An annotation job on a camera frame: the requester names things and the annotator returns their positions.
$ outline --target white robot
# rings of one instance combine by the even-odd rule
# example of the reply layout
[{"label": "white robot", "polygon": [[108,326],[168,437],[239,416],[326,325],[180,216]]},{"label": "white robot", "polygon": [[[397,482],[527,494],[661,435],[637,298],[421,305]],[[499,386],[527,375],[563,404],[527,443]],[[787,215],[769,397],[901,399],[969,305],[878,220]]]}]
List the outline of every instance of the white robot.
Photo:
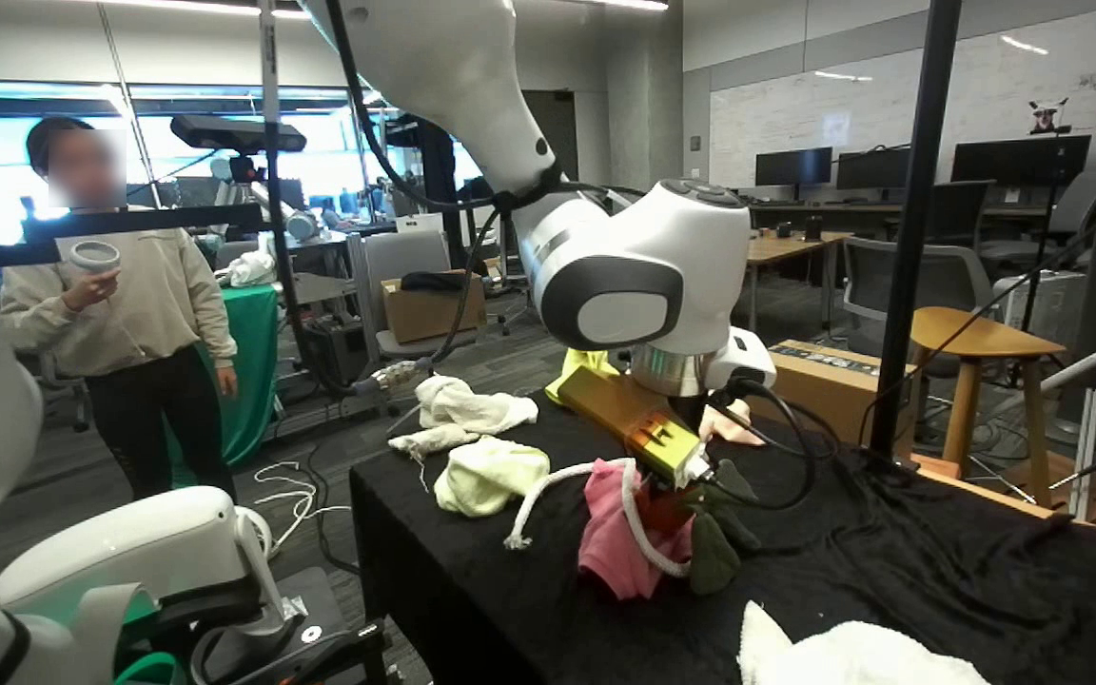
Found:
[{"label": "white robot", "polygon": [[[656,188],[608,216],[561,189],[556,155],[527,111],[506,0],[303,0],[397,106],[468,144],[486,184],[519,200],[514,220],[532,302],[551,335],[586,349],[637,349],[661,397],[769,380],[772,359],[728,311],[741,288],[746,208]],[[0,335],[0,498],[33,456],[43,399]],[[43,541],[0,575],[0,683],[109,683],[117,627],[139,602],[180,602],[246,583],[246,641],[282,641],[268,526],[215,489],[146,498]]]}]

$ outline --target black pole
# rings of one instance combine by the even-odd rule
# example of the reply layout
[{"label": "black pole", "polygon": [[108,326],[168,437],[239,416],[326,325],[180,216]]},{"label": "black pole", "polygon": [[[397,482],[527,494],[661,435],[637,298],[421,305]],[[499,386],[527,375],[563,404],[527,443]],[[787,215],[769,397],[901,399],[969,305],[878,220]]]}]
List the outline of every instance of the black pole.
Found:
[{"label": "black pole", "polygon": [[925,65],[922,65],[917,113],[912,113],[912,155],[909,155],[907,208],[901,208],[900,260],[895,260],[895,281],[892,281],[892,311],[887,311],[887,335],[884,335],[878,406],[877,406],[877,429],[867,443],[877,461],[887,461],[887,465],[895,451],[900,392],[901,392],[901,368],[907,368],[909,331],[912,331],[917,265],[925,252],[925,215],[930,215],[930,196],[933,196],[933,174],[936,174],[936,155],[942,155],[943,98],[948,98],[950,69],[955,69],[959,11],[962,11],[962,0],[930,3]]}]

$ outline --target stool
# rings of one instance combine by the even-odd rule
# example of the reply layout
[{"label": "stool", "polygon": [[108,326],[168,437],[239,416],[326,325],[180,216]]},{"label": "stool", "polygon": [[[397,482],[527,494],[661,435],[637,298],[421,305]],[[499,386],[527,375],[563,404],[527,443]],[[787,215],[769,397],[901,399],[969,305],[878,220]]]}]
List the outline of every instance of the stool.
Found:
[{"label": "stool", "polygon": [[978,377],[986,363],[1015,363],[1025,368],[1025,404],[1026,404],[1026,456],[1032,456],[1032,494],[1040,508],[1052,508],[1052,476],[1047,476],[1047,419],[1040,392],[1040,359],[1063,354],[1057,342],[1005,326],[999,319],[976,319],[962,307],[917,307],[912,311],[912,342],[922,345],[922,364],[933,354],[959,359],[955,406],[943,429],[943,456],[955,461],[955,476],[968,474],[969,435],[976,435],[976,404]]}]

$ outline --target pink cloth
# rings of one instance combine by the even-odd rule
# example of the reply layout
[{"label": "pink cloth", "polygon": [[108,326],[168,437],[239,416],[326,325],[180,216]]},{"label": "pink cloth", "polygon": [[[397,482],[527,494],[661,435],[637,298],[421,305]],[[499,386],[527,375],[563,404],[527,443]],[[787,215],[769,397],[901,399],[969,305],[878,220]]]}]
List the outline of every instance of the pink cloth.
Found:
[{"label": "pink cloth", "polygon": [[[583,529],[580,545],[580,566],[594,571],[622,602],[624,598],[652,598],[661,571],[641,551],[624,508],[622,508],[622,476],[624,461],[599,461],[590,480],[586,480],[586,512],[590,523]],[[670,560],[693,557],[693,519],[680,526],[661,526],[645,514],[645,529],[656,541],[656,548]]]}]

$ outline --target black cloth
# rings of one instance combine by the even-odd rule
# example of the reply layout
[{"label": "black cloth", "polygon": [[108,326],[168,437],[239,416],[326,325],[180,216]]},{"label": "black cloth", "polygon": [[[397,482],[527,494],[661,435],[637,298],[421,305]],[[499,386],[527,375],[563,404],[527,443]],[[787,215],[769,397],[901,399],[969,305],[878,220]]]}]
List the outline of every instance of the black cloth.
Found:
[{"label": "black cloth", "polygon": [[[556,406],[511,437],[551,468],[622,456],[614,437]],[[376,456],[352,476],[371,617],[397,617],[433,683],[739,683],[741,607],[792,635],[843,621],[900,627],[988,683],[1096,683],[1096,529],[1034,523],[862,454],[810,447],[810,489],[783,512],[741,512],[759,538],[739,579],[713,598],[661,583],[652,602],[614,602],[575,566],[583,482],[551,489],[528,551],[506,551],[514,512],[468,523],[433,512],[415,465]],[[783,501],[803,456],[732,456],[761,501]]]},{"label": "black cloth", "polygon": [[237,498],[220,461],[220,413],[210,363],[198,345],[170,359],[88,377],[93,423],[123,465],[132,498],[170,491],[168,429],[184,465]]}]

